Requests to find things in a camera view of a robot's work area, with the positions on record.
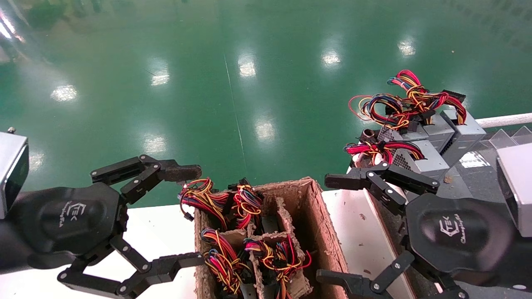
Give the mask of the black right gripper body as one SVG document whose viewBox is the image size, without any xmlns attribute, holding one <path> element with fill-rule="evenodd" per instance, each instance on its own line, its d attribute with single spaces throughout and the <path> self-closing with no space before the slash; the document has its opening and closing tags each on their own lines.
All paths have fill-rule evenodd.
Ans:
<svg viewBox="0 0 532 299">
<path fill-rule="evenodd" d="M 505 204 L 424 194 L 407 203 L 409 249 L 434 273 L 468 284 L 516 284 L 517 229 Z"/>
</svg>

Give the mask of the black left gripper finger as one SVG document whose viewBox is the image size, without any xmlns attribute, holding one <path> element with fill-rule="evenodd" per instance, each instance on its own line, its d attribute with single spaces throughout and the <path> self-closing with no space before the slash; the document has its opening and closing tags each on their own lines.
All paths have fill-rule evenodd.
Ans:
<svg viewBox="0 0 532 299">
<path fill-rule="evenodd" d="M 173 282 L 181 269 L 197 267 L 204 263 L 202 255 L 198 252 L 169 255 L 149 262 L 122 236 L 110 239 L 105 248 L 116 250 L 135 268 L 131 277 L 120 282 L 84 274 L 91 260 L 75 259 L 70 267 L 58 275 L 57 280 L 74 291 L 113 299 L 136 299 L 155 284 Z"/>
<path fill-rule="evenodd" d="M 186 182 L 199 179 L 202 169 L 197 164 L 179 165 L 174 159 L 158 160 L 146 154 L 95 169 L 91 172 L 93 183 L 108 186 L 131 180 L 120 193 L 124 201 L 134 204 L 162 181 Z"/>
</svg>

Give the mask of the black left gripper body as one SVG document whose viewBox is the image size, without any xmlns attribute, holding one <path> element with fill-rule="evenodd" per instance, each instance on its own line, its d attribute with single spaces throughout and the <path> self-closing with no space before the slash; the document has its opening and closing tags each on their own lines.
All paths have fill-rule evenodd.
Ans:
<svg viewBox="0 0 532 299">
<path fill-rule="evenodd" d="M 20 193 L 12 206 L 12 269 L 48 270 L 89 259 L 122 232 L 121 195 L 97 182 Z"/>
</svg>

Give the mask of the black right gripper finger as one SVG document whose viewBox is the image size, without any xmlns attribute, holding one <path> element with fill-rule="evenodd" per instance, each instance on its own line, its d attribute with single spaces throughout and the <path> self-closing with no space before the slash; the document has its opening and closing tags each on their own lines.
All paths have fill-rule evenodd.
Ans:
<svg viewBox="0 0 532 299">
<path fill-rule="evenodd" d="M 334 284 L 344 289 L 349 299 L 392 299 L 387 288 L 397 280 L 412 265 L 416 264 L 418 256 L 408 250 L 401 253 L 374 280 L 359 274 L 349 274 L 338 271 L 319 269 L 316 280 L 322 284 Z M 458 286 L 450 276 L 437 278 L 442 292 L 426 299 L 468 299 L 469 295 Z"/>
<path fill-rule="evenodd" d="M 348 174 L 326 174 L 325 186 L 352 191 L 366 189 L 393 215 L 403 215 L 406 198 L 395 191 L 393 186 L 418 195 L 435 194 L 439 189 L 439 182 L 397 165 L 382 162 L 372 168 L 352 168 Z"/>
</svg>

